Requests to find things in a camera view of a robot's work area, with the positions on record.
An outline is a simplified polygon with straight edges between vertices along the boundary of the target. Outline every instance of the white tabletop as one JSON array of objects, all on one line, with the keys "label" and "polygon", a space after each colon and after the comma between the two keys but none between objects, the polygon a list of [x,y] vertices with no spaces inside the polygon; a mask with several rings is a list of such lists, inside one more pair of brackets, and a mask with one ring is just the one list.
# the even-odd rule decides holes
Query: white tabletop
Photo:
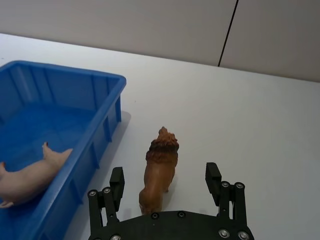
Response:
[{"label": "white tabletop", "polygon": [[[0,34],[0,66],[13,60],[120,74],[123,122],[89,189],[122,166],[120,221],[139,216],[145,156],[160,127],[180,144],[164,209],[216,215],[206,162],[246,185],[247,222],[257,240],[318,239],[320,84],[150,56]],[[65,239],[90,235],[87,196]]]}]

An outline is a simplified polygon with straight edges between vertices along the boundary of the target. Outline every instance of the blue tray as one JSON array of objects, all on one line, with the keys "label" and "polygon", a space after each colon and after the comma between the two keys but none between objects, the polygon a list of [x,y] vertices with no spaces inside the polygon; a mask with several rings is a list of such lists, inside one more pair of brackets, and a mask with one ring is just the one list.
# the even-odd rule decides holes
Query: blue tray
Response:
[{"label": "blue tray", "polygon": [[0,209],[0,239],[60,240],[121,121],[123,76],[27,61],[0,67],[0,162],[17,171],[43,158],[42,144],[73,148],[49,188]]}]

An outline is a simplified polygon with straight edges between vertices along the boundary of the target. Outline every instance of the wall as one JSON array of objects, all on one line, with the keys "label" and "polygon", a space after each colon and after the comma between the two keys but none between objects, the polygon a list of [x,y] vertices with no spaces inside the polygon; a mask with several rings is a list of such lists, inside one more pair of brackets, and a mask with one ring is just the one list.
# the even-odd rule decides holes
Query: wall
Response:
[{"label": "wall", "polygon": [[0,32],[216,66],[236,0],[3,0]]},{"label": "wall", "polygon": [[320,1],[240,0],[221,67],[320,82]]},{"label": "wall", "polygon": [[320,82],[319,10],[315,0],[3,0],[0,32]]}]

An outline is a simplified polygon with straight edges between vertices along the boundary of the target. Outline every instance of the black line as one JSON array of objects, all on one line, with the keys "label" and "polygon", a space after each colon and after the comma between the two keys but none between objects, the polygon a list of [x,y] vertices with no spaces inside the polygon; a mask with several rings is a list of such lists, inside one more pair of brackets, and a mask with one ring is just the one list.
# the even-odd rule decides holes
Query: black line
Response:
[{"label": "black line", "polygon": [[233,10],[233,13],[232,13],[232,17],[231,17],[231,21],[230,21],[230,24],[229,24],[228,32],[226,33],[226,36],[225,36],[225,40],[224,40],[222,52],[221,52],[221,55],[220,55],[218,67],[220,67],[221,59],[222,59],[222,56],[223,56],[224,51],[225,51],[225,47],[226,47],[227,40],[228,40],[228,37],[229,37],[229,32],[230,32],[230,29],[231,29],[232,22],[233,22],[233,20],[234,20],[234,16],[235,16],[235,13],[236,13],[236,9],[237,9],[237,6],[238,6],[238,2],[239,2],[239,0],[236,0],[235,6],[234,6],[234,10]]}]

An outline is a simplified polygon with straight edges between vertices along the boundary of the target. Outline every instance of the toy pig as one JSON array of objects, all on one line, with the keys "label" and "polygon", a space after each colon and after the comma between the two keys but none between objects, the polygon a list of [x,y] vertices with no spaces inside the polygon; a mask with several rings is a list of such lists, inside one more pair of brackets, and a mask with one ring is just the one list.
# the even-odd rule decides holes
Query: toy pig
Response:
[{"label": "toy pig", "polygon": [[9,172],[5,163],[0,163],[0,208],[23,204],[44,191],[65,164],[72,149],[62,153],[52,151],[45,142],[43,160],[37,161],[19,171]]},{"label": "toy pig", "polygon": [[163,126],[159,130],[158,138],[151,142],[145,157],[144,189],[139,194],[142,214],[162,210],[163,193],[169,191],[175,176],[178,149],[179,144],[175,135]]}]

